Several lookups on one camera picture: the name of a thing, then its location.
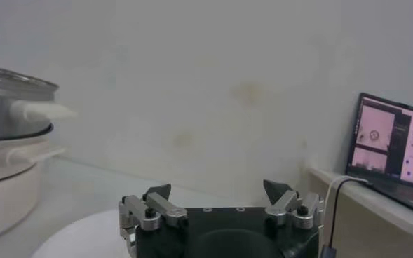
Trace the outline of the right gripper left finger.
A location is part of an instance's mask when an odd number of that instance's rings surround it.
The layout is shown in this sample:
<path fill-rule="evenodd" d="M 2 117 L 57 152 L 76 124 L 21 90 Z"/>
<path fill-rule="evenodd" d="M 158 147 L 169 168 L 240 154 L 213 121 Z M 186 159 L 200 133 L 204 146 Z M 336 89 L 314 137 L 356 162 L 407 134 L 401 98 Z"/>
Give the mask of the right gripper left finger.
<path fill-rule="evenodd" d="M 168 199 L 171 185 L 151 187 L 141 198 L 135 195 L 123 196 L 119 201 L 119 227 L 123 231 L 133 231 L 140 227 L 143 231 L 156 231 L 162 225 L 183 228 L 188 224 L 185 208 L 172 204 Z"/>

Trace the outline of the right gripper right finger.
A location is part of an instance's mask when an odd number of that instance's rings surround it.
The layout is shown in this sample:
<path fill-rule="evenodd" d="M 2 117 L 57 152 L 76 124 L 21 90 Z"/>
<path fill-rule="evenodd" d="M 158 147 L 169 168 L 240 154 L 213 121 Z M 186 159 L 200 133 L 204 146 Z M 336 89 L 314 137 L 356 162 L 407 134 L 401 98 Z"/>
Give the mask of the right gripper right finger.
<path fill-rule="evenodd" d="M 263 187 L 270 205 L 264 211 L 276 226 L 291 224 L 300 230 L 322 227 L 324 221 L 324 200 L 317 193 L 301 196 L 288 184 L 265 179 Z"/>

